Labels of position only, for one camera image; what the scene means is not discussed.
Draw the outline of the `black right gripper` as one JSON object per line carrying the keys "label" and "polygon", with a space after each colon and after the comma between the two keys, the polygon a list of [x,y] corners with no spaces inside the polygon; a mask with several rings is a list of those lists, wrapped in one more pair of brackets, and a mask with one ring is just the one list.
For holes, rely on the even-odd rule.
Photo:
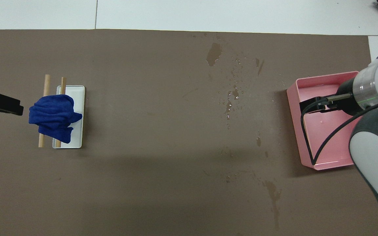
{"label": "black right gripper", "polygon": [[353,83],[355,79],[350,79],[343,82],[338,90],[336,95],[345,95],[349,94],[348,98],[337,100],[336,105],[333,101],[330,101],[328,97],[314,97],[308,100],[304,100],[299,103],[300,112],[302,114],[311,114],[311,113],[327,113],[336,110],[342,110],[346,114],[350,116],[354,116],[359,112],[363,111],[364,109],[359,106],[357,101],[355,100],[355,96],[353,94]]}

